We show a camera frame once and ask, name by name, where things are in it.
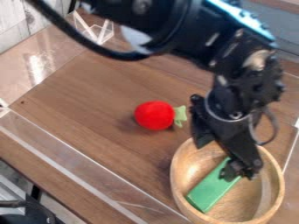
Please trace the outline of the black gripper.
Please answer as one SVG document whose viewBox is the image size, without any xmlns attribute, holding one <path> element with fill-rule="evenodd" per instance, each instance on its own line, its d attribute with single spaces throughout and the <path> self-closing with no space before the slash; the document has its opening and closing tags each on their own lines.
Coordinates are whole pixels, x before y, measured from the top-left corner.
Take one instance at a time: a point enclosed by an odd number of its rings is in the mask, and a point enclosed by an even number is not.
<svg viewBox="0 0 299 224">
<path fill-rule="evenodd" d="M 211 100 L 198 94 L 191 96 L 191 137 L 198 149 L 215 141 L 226 151 L 228 159 L 219 177 L 234 180 L 236 177 L 252 180 L 264 164 L 256 143 L 250 135 L 248 118 L 232 120 L 224 116 Z"/>
</svg>

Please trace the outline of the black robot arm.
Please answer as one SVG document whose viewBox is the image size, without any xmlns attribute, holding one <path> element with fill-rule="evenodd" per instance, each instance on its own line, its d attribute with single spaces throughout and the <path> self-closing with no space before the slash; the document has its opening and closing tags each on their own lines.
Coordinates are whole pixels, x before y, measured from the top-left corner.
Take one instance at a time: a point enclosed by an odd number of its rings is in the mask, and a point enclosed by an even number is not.
<svg viewBox="0 0 299 224">
<path fill-rule="evenodd" d="M 286 91 L 276 40 L 239 0 L 81 0 L 120 24 L 135 58 L 171 53 L 212 72 L 212 89 L 191 96 L 198 147 L 218 142 L 230 160 L 226 179 L 254 178 L 264 164 L 254 135 L 268 104 Z"/>
</svg>

